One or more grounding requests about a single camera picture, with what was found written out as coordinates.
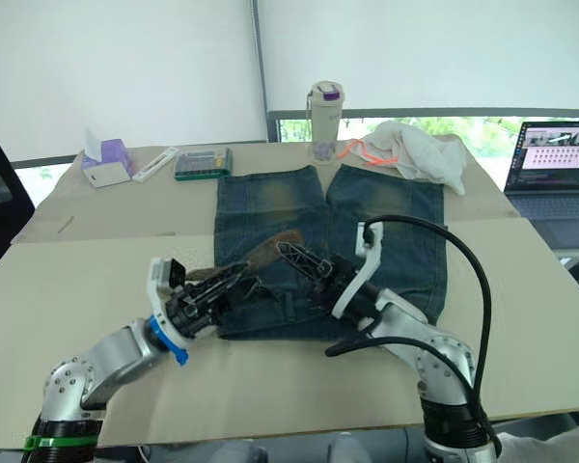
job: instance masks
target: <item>black cable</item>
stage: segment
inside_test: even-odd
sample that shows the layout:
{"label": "black cable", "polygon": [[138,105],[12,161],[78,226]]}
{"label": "black cable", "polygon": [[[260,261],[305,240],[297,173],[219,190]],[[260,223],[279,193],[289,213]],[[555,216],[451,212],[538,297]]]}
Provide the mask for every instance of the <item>black cable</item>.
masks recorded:
{"label": "black cable", "polygon": [[459,368],[453,363],[451,359],[446,357],[442,352],[437,350],[432,345],[427,344],[426,342],[422,342],[421,340],[414,340],[412,338],[404,338],[401,336],[384,336],[382,338],[367,338],[363,340],[357,340],[352,343],[343,343],[335,344],[332,347],[328,347],[326,349],[326,357],[337,357],[339,355],[346,354],[347,352],[352,352],[354,350],[364,349],[365,347],[373,347],[376,345],[382,344],[403,344],[403,345],[413,345],[414,347],[418,347],[420,349],[425,350],[437,360],[442,362],[451,371],[455,374],[461,386],[463,387],[463,391],[465,392],[465,398],[467,398],[470,404],[475,403],[476,392],[472,389],[470,383],[465,379],[465,376],[459,371]]}
{"label": "black cable", "polygon": [[433,224],[428,220],[419,219],[417,217],[409,217],[405,215],[379,215],[373,217],[372,219],[365,221],[365,228],[363,230],[363,238],[368,243],[372,242],[372,231],[369,226],[376,222],[403,222],[406,224],[412,224],[424,229],[431,230],[444,236],[451,243],[453,243],[457,249],[463,254],[470,265],[474,269],[476,276],[481,285],[482,293],[482,329],[481,329],[481,345],[479,348],[479,359],[476,364],[476,375],[474,377],[474,390],[477,392],[477,396],[481,396],[481,385],[483,384],[483,371],[484,363],[486,361],[486,351],[489,344],[489,334],[491,332],[491,289],[489,288],[489,281],[484,274],[483,266],[474,255],[474,253],[467,247],[467,245],[457,238],[454,234],[450,233],[443,227],[437,224]]}
{"label": "black cable", "polygon": [[339,344],[335,344],[331,347],[328,347],[325,351],[326,356],[328,357],[337,357],[339,355],[346,354],[347,352],[352,352],[354,350],[364,349],[366,347],[374,347],[377,345],[382,344],[404,344],[404,345],[413,345],[420,349],[427,351],[429,354],[433,355],[437,358],[440,362],[445,364],[451,371],[455,374],[456,378],[461,383],[463,387],[463,391],[465,392],[465,397],[467,398],[468,403],[470,404],[470,408],[472,410],[472,414],[474,418],[479,422],[481,427],[484,431],[488,434],[489,438],[493,441],[493,445],[495,447],[496,456],[500,456],[502,452],[502,443],[497,436],[497,433],[491,426],[489,419],[486,413],[483,410],[483,406],[481,405],[481,400],[472,389],[470,383],[465,379],[461,371],[459,371],[458,367],[451,361],[448,357],[442,354],[439,350],[437,350],[432,345],[429,345],[421,340],[413,340],[411,338],[404,338],[404,337],[396,337],[396,336],[387,336],[382,338],[365,338],[363,340],[357,340],[355,342],[340,342]]}
{"label": "black cable", "polygon": [[[493,441],[496,456],[499,457],[501,452],[502,452],[502,444],[501,444],[495,430],[493,429],[493,426],[491,426],[491,423],[489,422],[488,417],[487,417],[485,411],[483,410],[483,406],[481,405],[481,385],[483,383],[484,364],[486,361],[486,352],[487,352],[487,347],[489,344],[489,335],[490,335],[490,331],[491,331],[491,290],[489,288],[489,281],[486,278],[486,275],[484,274],[484,270],[483,270],[483,267],[481,266],[481,263],[476,258],[474,253],[472,253],[470,248],[468,248],[466,246],[466,244],[463,243],[463,241],[461,241],[454,234],[452,234],[451,232],[449,232],[445,228],[440,227],[439,225],[433,224],[433,223],[431,223],[427,220],[424,220],[424,219],[419,219],[417,217],[390,214],[390,215],[379,215],[377,217],[373,217],[373,218],[365,221],[365,225],[364,225],[364,229],[363,229],[363,239],[369,244],[372,244],[372,242],[373,242],[373,232],[370,229],[370,226],[376,222],[403,222],[403,223],[415,225],[417,227],[421,227],[424,229],[428,229],[428,230],[431,230],[437,234],[440,234],[440,235],[444,236],[446,239],[448,239],[451,243],[453,243],[453,245],[455,245],[455,247],[457,247],[457,249],[461,252],[461,254],[463,254],[468,259],[468,261],[470,262],[470,265],[474,269],[474,272],[476,273],[476,276],[479,280],[479,284],[481,286],[481,293],[482,293],[481,343],[480,343],[480,348],[479,348],[479,358],[478,358],[477,365],[476,365],[474,388],[472,388],[469,385],[468,381],[465,379],[465,377],[460,374],[460,371],[458,370],[458,368],[456,368],[455,366],[453,366],[454,368],[451,368],[450,365],[446,361],[443,360],[443,358],[434,354],[429,349],[426,349],[425,346],[428,346],[428,344],[424,344],[424,346],[419,346],[419,347],[423,348],[424,350],[426,350],[429,353],[431,353],[432,355],[434,355],[436,358],[438,358],[440,361],[442,361],[445,365],[447,365],[449,368],[451,368],[451,371],[455,373],[456,377],[463,385],[466,396],[468,398],[468,402],[470,403],[471,408],[474,410],[476,420],[479,422],[479,424],[482,426],[482,428],[485,429],[485,431],[487,432],[487,434],[489,435],[489,437]],[[359,336],[356,338],[353,338],[352,340],[363,336],[364,332],[366,332],[366,331],[367,331],[367,328],[365,330],[362,330],[361,333],[359,334]],[[391,340],[403,340],[403,342],[398,342],[398,343],[405,343],[404,341],[408,340],[407,338],[395,338],[395,337],[390,337],[388,339],[389,339],[389,341],[386,342],[386,341],[382,341],[382,340],[384,340],[383,338],[380,338],[380,343],[372,343],[371,342],[371,341],[375,341],[375,340],[359,340],[359,341],[354,341],[354,342],[350,342],[347,340],[342,341],[339,344],[334,345],[334,346],[330,347],[329,349],[327,349],[326,355],[328,355],[329,351],[335,352],[335,353],[340,352],[340,353],[337,353],[336,355],[341,355],[341,353],[350,352],[352,350],[357,350],[357,349],[371,346],[371,345],[381,345],[382,343],[393,343]]]}
{"label": "black cable", "polygon": [[403,429],[405,433],[405,456],[403,457],[403,463],[407,463],[407,458],[409,457],[409,433],[407,432],[407,428]]}

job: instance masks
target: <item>water bottle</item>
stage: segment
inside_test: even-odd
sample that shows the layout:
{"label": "water bottle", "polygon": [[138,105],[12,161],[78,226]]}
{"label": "water bottle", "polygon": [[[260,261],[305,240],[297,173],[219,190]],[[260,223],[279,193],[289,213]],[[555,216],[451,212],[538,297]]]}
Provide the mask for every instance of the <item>water bottle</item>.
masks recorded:
{"label": "water bottle", "polygon": [[312,154],[317,164],[329,164],[335,159],[344,99],[341,84],[327,80],[314,84],[307,95],[311,107]]}

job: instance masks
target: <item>green strap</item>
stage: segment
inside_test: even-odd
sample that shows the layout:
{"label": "green strap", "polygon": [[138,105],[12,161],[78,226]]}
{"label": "green strap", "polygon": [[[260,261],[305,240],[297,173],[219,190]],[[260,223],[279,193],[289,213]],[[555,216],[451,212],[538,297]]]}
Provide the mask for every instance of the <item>green strap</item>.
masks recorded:
{"label": "green strap", "polygon": [[98,436],[84,437],[41,437],[30,436],[23,445],[24,451],[36,450],[40,447],[84,447],[96,446]]}

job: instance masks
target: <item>jeans leg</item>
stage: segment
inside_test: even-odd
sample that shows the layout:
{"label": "jeans leg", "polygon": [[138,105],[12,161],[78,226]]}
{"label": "jeans leg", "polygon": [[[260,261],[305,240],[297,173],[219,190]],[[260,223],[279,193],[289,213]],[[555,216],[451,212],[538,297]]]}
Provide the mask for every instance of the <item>jeans leg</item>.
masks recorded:
{"label": "jeans leg", "polygon": [[[362,265],[354,256],[356,228],[376,215],[403,214],[442,224],[442,186],[404,180],[343,165],[327,193],[330,251]],[[435,324],[444,310],[446,243],[432,231],[409,224],[384,224],[382,262],[372,282],[389,287]]]}

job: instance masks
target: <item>laptop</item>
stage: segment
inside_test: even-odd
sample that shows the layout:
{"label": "laptop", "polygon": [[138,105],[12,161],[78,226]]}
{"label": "laptop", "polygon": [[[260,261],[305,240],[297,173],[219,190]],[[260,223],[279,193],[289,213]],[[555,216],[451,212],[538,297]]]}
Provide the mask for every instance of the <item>laptop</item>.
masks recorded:
{"label": "laptop", "polygon": [[550,248],[579,248],[579,123],[523,123],[504,194]]}

